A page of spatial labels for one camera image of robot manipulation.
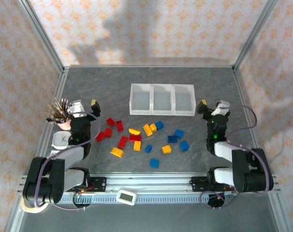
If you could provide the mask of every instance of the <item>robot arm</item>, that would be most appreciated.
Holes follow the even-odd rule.
[[[91,108],[96,117],[100,116],[100,106],[96,100],[92,100]],[[95,120],[84,112],[81,100],[74,101],[68,110],[71,116],[71,137],[68,140],[69,145],[78,145],[89,141],[90,138],[90,121]],[[65,191],[83,185],[88,186],[90,183],[89,171],[83,168],[70,168],[74,163],[87,157],[90,151],[90,143],[83,146],[75,147],[62,152],[57,159],[51,159],[45,166],[40,182],[38,202],[41,205],[45,203],[58,203]],[[43,163],[47,158],[35,157],[29,168],[26,182],[23,189],[23,202],[26,208],[35,207],[35,190],[39,179],[39,173]]]
[[[208,151],[230,161],[232,168],[210,168],[208,172],[209,181],[234,186],[238,192],[265,190],[266,176],[259,160],[250,151],[226,142],[225,131],[230,115],[230,103],[221,100],[216,104],[216,107],[215,110],[209,109],[206,101],[202,100],[198,105],[197,112],[198,114],[203,114],[203,119],[207,121],[208,137],[206,142]],[[271,190],[274,182],[265,153],[261,148],[254,148],[253,150],[266,165],[269,190]]]

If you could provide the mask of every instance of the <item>pencil holder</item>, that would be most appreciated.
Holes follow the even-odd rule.
[[[69,131],[71,129],[70,123],[71,123],[71,119],[69,119],[65,123],[58,123],[58,126],[64,131]]]

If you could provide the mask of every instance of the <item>red lego brick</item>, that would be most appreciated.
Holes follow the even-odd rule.
[[[134,135],[134,134],[131,134],[129,136],[129,141],[131,142],[135,142],[135,141],[142,141],[142,135]]]
[[[106,131],[104,132],[105,136],[108,138],[111,138],[112,136],[112,129],[111,128],[106,128]]]
[[[114,120],[113,120],[111,117],[109,117],[109,118],[107,119],[107,123],[109,124],[110,127],[113,126],[113,125],[115,124]]]
[[[123,149],[127,143],[128,137],[126,136],[122,136],[119,143],[118,143],[118,147]]]
[[[117,127],[117,131],[123,131],[124,127],[123,127],[123,123],[121,120],[116,121],[116,127]]]
[[[105,133],[101,131],[99,135],[96,137],[97,142],[102,141],[106,137]]]

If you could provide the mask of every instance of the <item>blue lego brick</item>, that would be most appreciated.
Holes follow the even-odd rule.
[[[181,139],[184,136],[184,132],[182,130],[176,130],[174,135]]]
[[[145,148],[145,152],[146,153],[150,153],[151,149],[152,149],[152,146],[151,145],[147,145],[146,148]]]
[[[167,142],[168,143],[176,143],[177,142],[177,136],[175,136],[175,135],[169,135],[167,137]]]
[[[152,167],[152,168],[158,168],[159,167],[159,160],[158,159],[151,159],[151,161],[150,161],[150,167]]]
[[[187,151],[189,149],[189,145],[186,141],[181,141],[180,147],[182,151]]]
[[[157,130],[160,130],[164,127],[164,123],[162,121],[158,121],[155,123],[155,126],[157,127]]]

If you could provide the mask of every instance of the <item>patterned wall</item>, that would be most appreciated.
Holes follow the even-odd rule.
[[[17,0],[0,0],[0,231],[34,157],[59,73]]]
[[[240,70],[293,220],[293,0],[278,2]]]
[[[30,0],[65,66],[231,66],[267,0]]]

